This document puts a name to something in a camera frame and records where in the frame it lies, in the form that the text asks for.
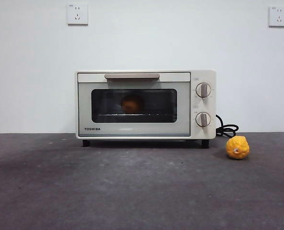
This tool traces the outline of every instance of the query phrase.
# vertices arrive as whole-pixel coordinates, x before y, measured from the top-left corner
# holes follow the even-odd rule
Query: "electrical outlet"
[[[284,7],[269,7],[269,26],[284,27]]]
[[[70,4],[67,7],[68,25],[88,25],[88,5]]]

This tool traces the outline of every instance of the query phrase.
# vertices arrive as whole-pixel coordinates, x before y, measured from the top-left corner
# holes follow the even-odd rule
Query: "control knob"
[[[208,97],[211,92],[211,87],[209,84],[203,82],[197,85],[195,92],[201,98]]]
[[[200,127],[206,127],[210,124],[210,116],[208,113],[202,112],[196,115],[195,121]]]

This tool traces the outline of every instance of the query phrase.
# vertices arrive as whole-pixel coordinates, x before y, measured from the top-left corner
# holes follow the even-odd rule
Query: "oven window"
[[[93,90],[95,123],[173,123],[177,120],[175,89]]]

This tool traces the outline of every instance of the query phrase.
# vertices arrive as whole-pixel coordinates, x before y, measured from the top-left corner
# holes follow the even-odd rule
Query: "toaster oven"
[[[90,140],[215,138],[214,70],[78,71],[76,137]]]

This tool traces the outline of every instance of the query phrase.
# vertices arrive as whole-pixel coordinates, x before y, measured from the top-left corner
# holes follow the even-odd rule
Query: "power cord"
[[[232,137],[236,136],[236,132],[239,130],[238,126],[236,126],[236,125],[223,125],[222,118],[220,118],[218,115],[216,115],[216,117],[220,120],[220,123],[221,123],[221,126],[216,129],[216,135],[218,137],[222,137],[223,135],[225,135],[229,138],[232,138]]]

